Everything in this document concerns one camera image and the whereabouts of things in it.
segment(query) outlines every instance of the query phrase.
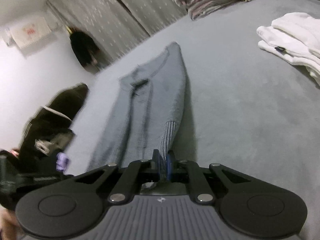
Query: gray bed sheet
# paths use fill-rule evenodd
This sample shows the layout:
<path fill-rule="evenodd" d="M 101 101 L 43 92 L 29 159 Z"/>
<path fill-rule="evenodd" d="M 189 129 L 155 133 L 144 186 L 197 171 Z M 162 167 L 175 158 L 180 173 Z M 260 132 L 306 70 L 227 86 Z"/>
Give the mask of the gray bed sheet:
<path fill-rule="evenodd" d="M 300 234 L 320 234 L 320 89 L 304 67 L 260 50 L 257 27 L 289 12 L 320 18 L 319 0 L 252 0 L 196 22 L 188 17 L 102 71 L 76 118 L 67 150 L 71 174 L 85 171 L 108 122 L 119 78 L 181 46 L 188 73 L 185 110 L 173 150 L 207 167 L 222 163 L 300 195 L 308 218 Z"/>

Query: gray ribbed grip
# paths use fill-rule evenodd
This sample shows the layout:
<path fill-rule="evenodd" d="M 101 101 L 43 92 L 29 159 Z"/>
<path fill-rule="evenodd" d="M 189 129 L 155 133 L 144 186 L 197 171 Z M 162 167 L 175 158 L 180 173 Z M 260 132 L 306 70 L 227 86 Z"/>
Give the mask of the gray ribbed grip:
<path fill-rule="evenodd" d="M 211 206 L 189 196 L 137 195 L 113 206 L 91 231 L 74 240 L 253 240 L 229 228 Z M 286 240 L 299 240 L 291 236 Z"/>

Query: curtain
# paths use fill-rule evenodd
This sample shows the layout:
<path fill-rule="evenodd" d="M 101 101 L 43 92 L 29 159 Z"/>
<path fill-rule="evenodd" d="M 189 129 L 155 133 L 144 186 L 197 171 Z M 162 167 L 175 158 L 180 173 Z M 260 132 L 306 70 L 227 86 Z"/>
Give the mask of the curtain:
<path fill-rule="evenodd" d="M 150 34 L 174 23 L 187 14 L 174 0 L 121 0 Z"/>
<path fill-rule="evenodd" d="M 48 0 L 65 24 L 86 31 L 110 62 L 186 14 L 174 0 Z"/>
<path fill-rule="evenodd" d="M 65 24 L 86 31 L 110 62 L 149 37 L 117 0 L 48 0 Z"/>

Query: folded white clothing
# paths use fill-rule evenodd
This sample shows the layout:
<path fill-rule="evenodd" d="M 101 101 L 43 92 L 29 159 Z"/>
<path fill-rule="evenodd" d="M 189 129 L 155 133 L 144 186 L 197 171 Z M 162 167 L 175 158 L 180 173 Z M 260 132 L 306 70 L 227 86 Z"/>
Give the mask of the folded white clothing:
<path fill-rule="evenodd" d="M 320 58 L 320 19 L 293 12 L 273 20 L 271 26 L 303 42 L 313 55 Z"/>
<path fill-rule="evenodd" d="M 286 53 L 290 54 L 291 56 L 310 59 L 316 62 L 318 65 L 320 65 L 320 58 L 311 54 L 308 47 L 305 44 L 281 30 L 275 29 L 272 26 L 260 26 L 257 29 L 257 34 L 268 45 L 274 48 L 282 47 L 285 49 Z"/>
<path fill-rule="evenodd" d="M 285 60 L 291 65 L 305 66 L 308 72 L 310 73 L 310 76 L 313 77 L 320 86 L 320 65 L 318 65 L 313 60 L 303 58 L 303 57 L 291 56 L 287 53 L 281 53 L 277 51 L 273 46 L 270 46 L 269 44 L 267 44 L 265 41 L 259 41 L 258 46 L 260 49 L 268 51 L 282 58 L 283 60 Z"/>

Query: white towel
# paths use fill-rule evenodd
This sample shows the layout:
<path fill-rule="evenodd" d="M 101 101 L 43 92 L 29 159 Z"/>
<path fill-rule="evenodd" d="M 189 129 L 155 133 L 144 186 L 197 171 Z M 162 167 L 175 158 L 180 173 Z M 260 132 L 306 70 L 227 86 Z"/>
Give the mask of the white towel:
<path fill-rule="evenodd" d="M 320 58 L 316 56 L 320 55 L 317 53 L 317 46 L 319 45 L 320 48 L 320 43 L 317 43 L 317 37 L 320 38 L 320 35 L 317 36 L 320 25 L 317 27 L 315 21 L 318 20 L 309 19 L 309 17 L 305 13 L 290 13 L 274 20 L 270 27 L 260 26 L 257 34 L 263 41 L 259 41 L 258 46 L 291 65 L 305 66 L 310 76 L 320 85 Z M 276 47 L 282 47 L 285 50 L 280 52 L 275 49 Z"/>
<path fill-rule="evenodd" d="M 273 20 L 271 26 L 303 42 L 312 54 L 320 58 L 320 19 L 294 12 Z"/>
<path fill-rule="evenodd" d="M 11 36 L 20 49 L 23 49 L 51 33 L 44 17 L 36 17 L 21 28 L 10 30 Z"/>
<path fill-rule="evenodd" d="M 286 62 L 294 66 L 305 66 L 310 73 L 310 76 L 313 77 L 320 86 L 320 73 L 318 69 L 320 66 L 310 59 L 303 57 L 294 57 L 287 53 L 280 53 L 274 47 L 268 45 L 265 41 L 259 41 L 258 46 L 260 49 L 268 51 L 275 54 L 276 56 L 282 58 Z"/>

